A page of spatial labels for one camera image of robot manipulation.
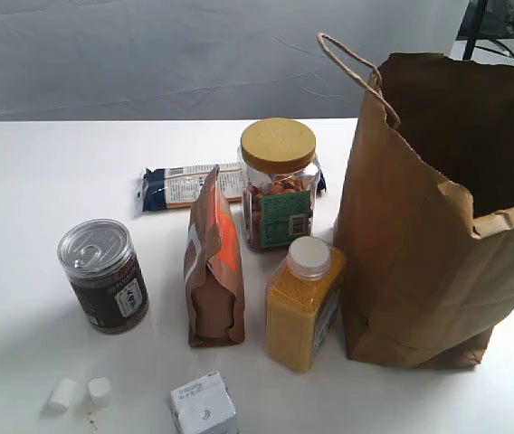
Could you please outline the dark clear pull-tab can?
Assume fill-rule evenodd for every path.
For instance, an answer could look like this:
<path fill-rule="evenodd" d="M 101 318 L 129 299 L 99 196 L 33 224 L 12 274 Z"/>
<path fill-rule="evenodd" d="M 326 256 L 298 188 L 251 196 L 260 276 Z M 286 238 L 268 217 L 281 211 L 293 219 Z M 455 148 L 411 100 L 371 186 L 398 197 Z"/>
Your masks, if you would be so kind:
<path fill-rule="evenodd" d="M 117 335 L 136 326 L 148 311 L 148 290 L 129 230 L 121 222 L 96 219 L 67 231 L 57 256 L 90 324 Z"/>

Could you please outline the large brown paper bag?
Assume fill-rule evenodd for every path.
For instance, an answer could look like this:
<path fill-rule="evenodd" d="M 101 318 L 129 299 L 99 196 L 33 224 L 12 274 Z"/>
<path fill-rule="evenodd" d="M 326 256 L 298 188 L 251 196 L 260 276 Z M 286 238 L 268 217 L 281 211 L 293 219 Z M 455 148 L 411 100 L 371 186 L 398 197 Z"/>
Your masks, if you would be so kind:
<path fill-rule="evenodd" d="M 394 52 L 360 85 L 334 231 L 347 356 L 472 368 L 514 309 L 514 66 Z"/>

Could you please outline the left white marshmallow cylinder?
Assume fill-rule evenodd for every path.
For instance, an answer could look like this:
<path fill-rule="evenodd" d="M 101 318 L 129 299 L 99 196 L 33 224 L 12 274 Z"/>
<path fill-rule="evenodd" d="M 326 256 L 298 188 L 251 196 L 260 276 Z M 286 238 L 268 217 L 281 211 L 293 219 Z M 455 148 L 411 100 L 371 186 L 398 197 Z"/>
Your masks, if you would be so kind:
<path fill-rule="evenodd" d="M 54 388 L 47 406 L 52 410 L 67 411 L 75 398 L 78 383 L 69 378 L 62 378 Z"/>

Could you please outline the right white marshmallow cylinder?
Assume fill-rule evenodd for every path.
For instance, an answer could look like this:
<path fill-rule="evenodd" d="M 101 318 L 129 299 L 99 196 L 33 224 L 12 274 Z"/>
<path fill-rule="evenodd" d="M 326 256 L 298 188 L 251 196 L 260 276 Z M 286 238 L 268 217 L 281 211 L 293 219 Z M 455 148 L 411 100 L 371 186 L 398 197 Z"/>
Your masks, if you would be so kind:
<path fill-rule="evenodd" d="M 88 393 L 91 402 L 100 408 L 108 407 L 111 403 L 112 386 L 107 377 L 98 377 L 88 382 Z"/>

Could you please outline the yellow grain bottle white cap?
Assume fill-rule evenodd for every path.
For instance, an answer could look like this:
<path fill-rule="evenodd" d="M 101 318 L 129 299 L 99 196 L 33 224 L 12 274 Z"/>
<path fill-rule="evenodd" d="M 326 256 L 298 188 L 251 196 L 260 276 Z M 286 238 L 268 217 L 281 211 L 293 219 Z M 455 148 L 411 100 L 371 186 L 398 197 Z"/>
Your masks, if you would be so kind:
<path fill-rule="evenodd" d="M 304 236 L 271 276 L 266 295 L 269 356 L 297 373 L 307 372 L 338 312 L 346 257 L 325 241 Z"/>

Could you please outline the clear nut jar yellow lid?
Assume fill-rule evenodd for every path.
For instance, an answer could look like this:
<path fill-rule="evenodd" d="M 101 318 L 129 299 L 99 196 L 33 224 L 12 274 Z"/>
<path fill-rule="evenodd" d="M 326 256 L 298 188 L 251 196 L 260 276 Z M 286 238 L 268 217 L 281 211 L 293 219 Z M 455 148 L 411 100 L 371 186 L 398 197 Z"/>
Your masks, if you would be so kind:
<path fill-rule="evenodd" d="M 320 179 L 316 137 L 289 118 L 265 118 L 241 135 L 246 239 L 255 250 L 290 245 L 312 230 Z"/>

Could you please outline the brown orange stand-up pouch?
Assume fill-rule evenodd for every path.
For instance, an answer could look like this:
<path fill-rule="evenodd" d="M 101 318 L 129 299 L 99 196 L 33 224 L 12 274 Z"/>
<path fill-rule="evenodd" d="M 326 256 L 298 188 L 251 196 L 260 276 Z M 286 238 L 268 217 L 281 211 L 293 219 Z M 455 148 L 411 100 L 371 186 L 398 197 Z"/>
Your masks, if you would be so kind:
<path fill-rule="evenodd" d="M 190 209 L 183 276 L 192 347 L 229 346 L 245 338 L 242 255 L 218 175 L 215 166 Z"/>

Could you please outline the white marshmallow cylinder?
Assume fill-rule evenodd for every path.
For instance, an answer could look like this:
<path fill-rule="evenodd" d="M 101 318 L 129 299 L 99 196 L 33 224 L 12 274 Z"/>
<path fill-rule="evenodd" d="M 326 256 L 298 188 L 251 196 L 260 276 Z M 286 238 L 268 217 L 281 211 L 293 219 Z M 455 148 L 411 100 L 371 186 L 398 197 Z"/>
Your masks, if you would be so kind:
<path fill-rule="evenodd" d="M 88 393 L 91 402 L 100 408 L 108 407 L 111 403 L 112 386 L 107 377 L 98 377 L 88 382 Z"/>
<path fill-rule="evenodd" d="M 75 398 L 78 383 L 69 378 L 62 378 L 54 388 L 47 406 L 52 410 L 67 411 Z"/>

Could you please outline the blue white noodle packet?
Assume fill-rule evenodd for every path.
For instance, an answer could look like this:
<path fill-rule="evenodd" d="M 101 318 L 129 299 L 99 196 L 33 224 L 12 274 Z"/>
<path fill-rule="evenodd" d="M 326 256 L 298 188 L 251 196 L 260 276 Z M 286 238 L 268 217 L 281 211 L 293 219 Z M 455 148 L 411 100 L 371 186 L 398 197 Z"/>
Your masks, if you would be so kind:
<path fill-rule="evenodd" d="M 319 166 L 311 164 L 299 174 L 246 174 L 239 163 L 190 165 L 147 169 L 138 187 L 138 206 L 143 212 L 186 208 L 199 197 L 205 178 L 219 169 L 217 183 L 230 202 L 242 202 L 245 211 L 310 216 L 317 193 L 326 189 Z"/>

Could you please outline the white blue carton box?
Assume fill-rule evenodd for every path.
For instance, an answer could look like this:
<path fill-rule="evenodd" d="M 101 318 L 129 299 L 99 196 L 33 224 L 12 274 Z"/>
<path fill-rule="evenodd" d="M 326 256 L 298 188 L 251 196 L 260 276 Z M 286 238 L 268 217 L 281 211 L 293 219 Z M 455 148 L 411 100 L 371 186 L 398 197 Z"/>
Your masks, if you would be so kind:
<path fill-rule="evenodd" d="M 212 372 L 170 392 L 170 410 L 181 434 L 237 434 L 237 410 L 219 372 Z"/>

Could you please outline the black stand in background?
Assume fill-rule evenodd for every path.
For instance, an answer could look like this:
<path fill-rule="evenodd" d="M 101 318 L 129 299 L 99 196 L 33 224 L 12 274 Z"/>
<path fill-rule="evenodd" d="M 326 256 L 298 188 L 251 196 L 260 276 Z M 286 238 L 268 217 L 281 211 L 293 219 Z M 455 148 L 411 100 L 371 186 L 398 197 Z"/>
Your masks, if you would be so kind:
<path fill-rule="evenodd" d="M 457 35 L 457 41 L 475 37 L 473 47 L 514 60 L 514 1 L 482 1 L 467 5 Z"/>

